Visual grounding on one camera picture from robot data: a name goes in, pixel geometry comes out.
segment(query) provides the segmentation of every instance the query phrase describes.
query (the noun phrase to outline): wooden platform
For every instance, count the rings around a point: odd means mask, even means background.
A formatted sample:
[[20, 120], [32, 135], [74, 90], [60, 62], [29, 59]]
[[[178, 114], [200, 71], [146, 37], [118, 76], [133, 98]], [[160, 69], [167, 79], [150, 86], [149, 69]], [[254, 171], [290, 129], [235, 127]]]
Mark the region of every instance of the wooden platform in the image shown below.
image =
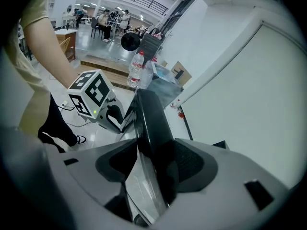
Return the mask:
[[[97, 70], [97, 69], [98, 68], [81, 64], [76, 70], [78, 74], [81, 74], [84, 71]], [[103, 73], [107, 76], [107, 78], [110, 80], [110, 82], [114, 86], [125, 89], [125, 90], [135, 91], [134, 88], [127, 85], [127, 76], [123, 76], [123, 75], [108, 71], [109, 68], [107, 68], [107, 70], [104, 70], [104, 69], [101, 69], [101, 70], [103, 71]]]
[[81, 60], [81, 65], [112, 72], [126, 78], [129, 76], [128, 66], [95, 56], [86, 56]]

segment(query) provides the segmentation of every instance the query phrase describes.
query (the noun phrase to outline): seated person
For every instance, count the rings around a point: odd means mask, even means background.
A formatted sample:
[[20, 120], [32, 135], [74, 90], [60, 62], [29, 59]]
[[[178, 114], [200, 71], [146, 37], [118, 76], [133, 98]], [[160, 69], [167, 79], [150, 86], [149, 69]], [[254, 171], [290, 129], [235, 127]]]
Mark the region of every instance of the seated person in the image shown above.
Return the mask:
[[99, 29], [105, 33], [104, 42], [110, 41], [111, 26], [107, 25], [107, 19], [109, 17], [110, 10], [105, 10], [98, 18]]

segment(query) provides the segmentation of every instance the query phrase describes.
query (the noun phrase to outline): black slot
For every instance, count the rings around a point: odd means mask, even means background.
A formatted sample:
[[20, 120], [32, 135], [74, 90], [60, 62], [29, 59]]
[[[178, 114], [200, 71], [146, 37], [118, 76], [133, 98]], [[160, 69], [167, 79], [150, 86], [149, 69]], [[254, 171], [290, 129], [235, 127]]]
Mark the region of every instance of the black slot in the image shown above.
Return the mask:
[[227, 144], [226, 141], [220, 141], [218, 143], [213, 144], [213, 146], [218, 147], [218, 148], [223, 148], [223, 149], [227, 149]]
[[248, 190], [259, 210], [264, 209], [274, 200], [268, 191], [257, 180], [247, 182], [244, 184], [244, 186]]
[[68, 166], [68, 165], [76, 163], [76, 162], [79, 162], [79, 160], [77, 160], [77, 159], [67, 159], [67, 160], [64, 161], [64, 164], [66, 166]]

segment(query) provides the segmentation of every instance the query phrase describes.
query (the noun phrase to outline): pillar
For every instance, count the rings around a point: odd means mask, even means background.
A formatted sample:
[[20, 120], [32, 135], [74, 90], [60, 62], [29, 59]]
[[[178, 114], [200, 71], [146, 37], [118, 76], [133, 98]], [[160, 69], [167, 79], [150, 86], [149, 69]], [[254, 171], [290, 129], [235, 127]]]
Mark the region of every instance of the pillar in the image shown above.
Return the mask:
[[100, 9], [100, 6], [101, 6], [101, 0], [98, 0], [97, 6], [96, 6], [95, 11], [93, 13], [93, 17], [97, 16], [99, 9]]

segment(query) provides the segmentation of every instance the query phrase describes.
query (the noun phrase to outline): person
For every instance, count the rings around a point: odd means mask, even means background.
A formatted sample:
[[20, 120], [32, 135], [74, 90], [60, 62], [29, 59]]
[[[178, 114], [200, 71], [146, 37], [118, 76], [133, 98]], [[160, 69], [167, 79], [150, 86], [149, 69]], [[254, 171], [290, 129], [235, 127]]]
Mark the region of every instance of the person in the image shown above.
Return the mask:
[[128, 25], [127, 25], [127, 27], [126, 27], [126, 31], [128, 31], [129, 28], [130, 28], [130, 20], [131, 20], [131, 17], [130, 17], [129, 20], [128, 20]]
[[78, 14], [78, 18], [76, 19], [76, 27], [79, 28], [79, 23], [81, 21], [81, 19], [83, 18], [83, 16], [87, 13], [86, 10], [82, 9], [77, 11]]
[[105, 33], [104, 40], [103, 40], [104, 42], [110, 41], [111, 26], [107, 25], [109, 13], [110, 13], [110, 10], [104, 10], [104, 13], [100, 15], [98, 18], [99, 29]]
[[125, 30], [127, 29], [128, 23], [130, 20], [130, 14], [128, 10], [125, 10], [125, 13], [123, 15], [123, 19], [119, 25], [119, 30], [118, 30], [118, 34], [119, 36], [123, 36]]
[[[61, 50], [48, 18], [47, 5], [48, 0], [31, 0], [22, 12], [20, 24], [27, 44], [37, 61], [65, 88], [68, 88], [78, 74]], [[34, 91], [23, 113], [19, 128], [28, 135], [38, 137], [43, 143], [55, 145], [59, 152], [65, 152], [65, 150], [51, 137], [60, 138], [71, 147], [85, 143], [86, 138], [75, 135], [64, 122], [51, 93], [19, 49], [17, 31], [18, 24], [11, 31], [4, 50], [12, 67]]]
[[73, 10], [73, 14], [72, 14], [72, 15], [73, 15], [73, 16], [76, 16], [76, 15], [77, 15], [78, 10], [79, 10], [79, 9], [74, 9], [74, 10]]
[[98, 20], [99, 16], [102, 15], [103, 13], [98, 13], [97, 16], [95, 17], [96, 20]]
[[118, 11], [114, 11], [114, 12], [110, 13], [110, 20], [111, 21], [115, 21], [117, 17], [118, 17]]

